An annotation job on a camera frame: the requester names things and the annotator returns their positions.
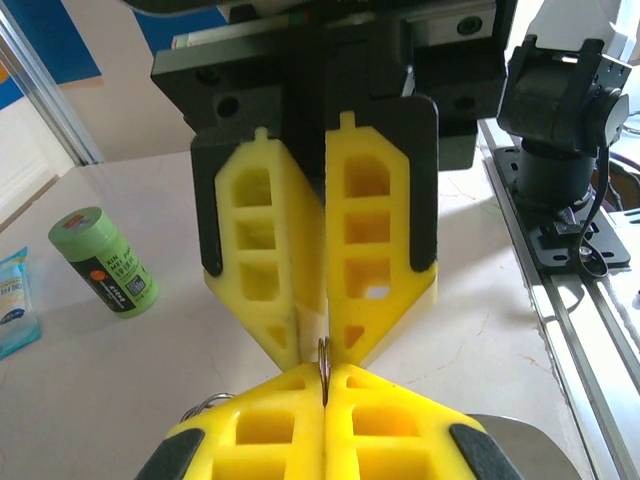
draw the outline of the rectangular cutout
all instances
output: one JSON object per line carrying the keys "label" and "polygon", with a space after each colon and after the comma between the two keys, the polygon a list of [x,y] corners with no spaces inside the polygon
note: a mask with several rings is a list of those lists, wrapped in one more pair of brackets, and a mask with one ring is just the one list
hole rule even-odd
{"label": "rectangular cutout", "polygon": [[360,480],[432,480],[433,467],[424,451],[406,449],[358,449]]}
{"label": "rectangular cutout", "polygon": [[373,437],[417,437],[414,416],[399,407],[360,405],[351,413],[353,434]]}
{"label": "rectangular cutout", "polygon": [[391,261],[388,258],[352,258],[346,260],[345,267],[347,295],[350,298],[380,300],[389,295]]}
{"label": "rectangular cutout", "polygon": [[391,194],[389,169],[373,155],[347,159],[344,166],[344,196],[381,197]]}
{"label": "rectangular cutout", "polygon": [[387,212],[350,212],[344,217],[345,242],[388,243],[391,240],[391,214]]}
{"label": "rectangular cutout", "polygon": [[278,265],[272,262],[240,265],[242,292],[247,300],[270,302],[280,294]]}
{"label": "rectangular cutout", "polygon": [[294,424],[295,416],[287,410],[248,410],[238,418],[236,445],[291,443]]}
{"label": "rectangular cutout", "polygon": [[276,235],[272,220],[236,222],[236,240],[240,250],[274,250]]}
{"label": "rectangular cutout", "polygon": [[278,459],[215,459],[212,480],[284,480],[285,467]]}
{"label": "rectangular cutout", "polygon": [[233,205],[265,207],[271,205],[271,179],[266,168],[248,168],[233,182]]}

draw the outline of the white marble surface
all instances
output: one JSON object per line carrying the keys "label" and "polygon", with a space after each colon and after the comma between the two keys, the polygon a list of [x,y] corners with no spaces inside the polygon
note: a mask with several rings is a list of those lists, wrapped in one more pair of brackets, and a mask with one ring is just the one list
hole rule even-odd
{"label": "white marble surface", "polygon": [[[588,461],[553,374],[481,161],[440,179],[440,296],[371,366],[453,408],[547,433],[585,478]],[[100,205],[159,282],[122,321],[47,241]],[[278,370],[202,280],[187,154],[74,169],[0,234],[0,258],[31,248],[43,337],[0,361],[0,479],[127,479],[192,405]]]}

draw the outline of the black metal plate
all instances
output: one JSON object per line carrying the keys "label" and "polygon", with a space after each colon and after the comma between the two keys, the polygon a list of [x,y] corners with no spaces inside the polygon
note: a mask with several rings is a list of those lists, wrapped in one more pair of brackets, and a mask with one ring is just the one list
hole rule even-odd
{"label": "black metal plate", "polygon": [[[514,183],[518,176],[520,150],[515,147],[503,148],[493,152],[493,157],[496,161],[500,180],[505,186],[509,202],[516,213],[518,224],[527,240],[537,268],[546,273],[574,272],[575,268],[570,260],[570,247],[549,241],[548,235],[543,233],[545,225],[553,222],[553,216],[523,208],[515,201]],[[584,222],[591,204],[592,200],[589,200],[585,207],[575,212],[578,222]],[[592,228],[594,233],[589,242],[602,253],[609,268],[629,266],[631,256],[602,212],[598,212]]]}

